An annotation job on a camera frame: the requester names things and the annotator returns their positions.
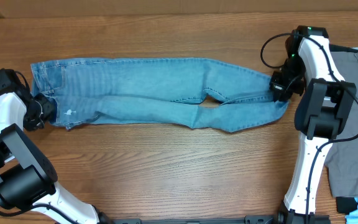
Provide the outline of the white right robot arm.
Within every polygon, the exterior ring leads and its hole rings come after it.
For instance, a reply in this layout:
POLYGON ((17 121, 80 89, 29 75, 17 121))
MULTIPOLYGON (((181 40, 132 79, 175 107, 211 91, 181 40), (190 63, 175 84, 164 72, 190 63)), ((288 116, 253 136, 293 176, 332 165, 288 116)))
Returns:
POLYGON ((287 59, 270 80, 274 101, 301 96, 294 125, 299 150, 290 187, 271 223, 329 223, 316 215, 316 193, 326 160, 345 128, 357 88, 338 72, 322 27, 298 26, 286 33, 287 59))

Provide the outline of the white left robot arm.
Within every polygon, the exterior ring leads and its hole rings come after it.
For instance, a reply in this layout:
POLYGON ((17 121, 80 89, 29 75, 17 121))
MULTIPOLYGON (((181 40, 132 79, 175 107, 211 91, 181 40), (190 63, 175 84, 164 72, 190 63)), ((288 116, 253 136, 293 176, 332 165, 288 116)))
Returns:
POLYGON ((59 182, 52 163, 25 135, 32 98, 0 91, 0 216, 41 213, 57 223, 102 223, 102 214, 59 182))

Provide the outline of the light blue denim jeans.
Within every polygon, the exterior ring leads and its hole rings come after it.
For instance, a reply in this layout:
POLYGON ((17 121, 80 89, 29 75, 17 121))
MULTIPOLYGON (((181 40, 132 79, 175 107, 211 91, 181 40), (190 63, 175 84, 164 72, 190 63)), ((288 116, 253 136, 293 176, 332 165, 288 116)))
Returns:
POLYGON ((34 63, 33 94, 56 106, 51 124, 172 123, 229 133, 272 123, 264 73, 209 58, 70 58, 34 63))

